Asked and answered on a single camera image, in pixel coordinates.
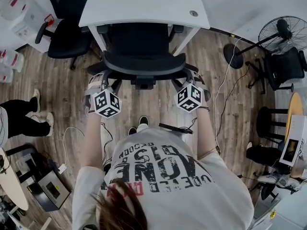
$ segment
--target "fan grille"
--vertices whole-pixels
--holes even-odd
[[[261,44],[261,46],[272,53],[284,53],[292,47],[296,47],[297,50],[307,48],[307,22],[294,16],[279,17],[267,23],[260,31],[258,41],[260,42],[278,33],[276,25],[280,19],[284,19],[287,22],[288,30],[292,33],[291,39],[283,39],[278,36]]]

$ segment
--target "plastic container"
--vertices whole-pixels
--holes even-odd
[[[11,83],[13,75],[14,72],[12,69],[5,66],[0,67],[0,82]]]
[[[13,21],[25,10],[26,0],[1,0],[0,16]]]
[[[0,49],[0,64],[21,72],[24,66],[24,56],[12,49]]]

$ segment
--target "shoe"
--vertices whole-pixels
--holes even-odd
[[[38,89],[34,89],[33,97],[35,97],[37,99],[37,111],[36,111],[36,113],[39,113],[40,112],[40,104],[39,104],[40,93],[39,93]]]
[[[251,143],[251,141],[248,143],[248,146],[246,147],[246,150],[251,148],[253,146],[253,143]]]
[[[147,124],[149,126],[149,120],[146,116],[140,118],[139,124]]]
[[[54,125],[54,116],[52,113],[47,114],[47,123],[50,125],[50,131],[47,136],[52,136],[53,135],[53,125]]]
[[[131,127],[128,131],[128,136],[133,135],[136,133],[136,127]]]

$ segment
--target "wooden tabletop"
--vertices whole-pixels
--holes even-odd
[[[286,123],[286,133],[284,135],[284,143],[287,142],[292,115],[303,115],[302,100],[297,92],[293,93],[291,100],[290,100],[287,123]],[[299,166],[299,157],[297,157],[296,162],[294,166],[292,167],[290,175],[293,178],[298,178],[302,176],[302,173],[303,173],[303,170]]]
[[[284,143],[287,142],[292,115],[303,115],[302,99],[297,92],[293,93],[291,100],[290,100],[289,109],[288,109],[288,118],[287,118],[287,123],[286,123],[286,133],[284,136]]]
[[[0,155],[3,156],[4,168],[6,169],[6,173],[0,174],[0,185],[2,189],[16,206],[20,209],[28,210],[28,201],[15,171],[10,166],[10,158],[6,156],[3,148],[0,148]]]

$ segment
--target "white desk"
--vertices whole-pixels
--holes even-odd
[[[102,51],[106,50],[97,26],[113,23],[149,22],[184,25],[185,38],[174,50],[178,55],[200,28],[209,29],[201,0],[87,0],[79,26],[88,26]]]
[[[0,174],[0,185],[2,189],[16,206],[20,209],[28,210],[28,201],[15,171],[10,166],[10,158],[6,156],[2,148],[0,148],[0,155],[2,155],[4,159],[4,168],[7,168],[6,173]]]

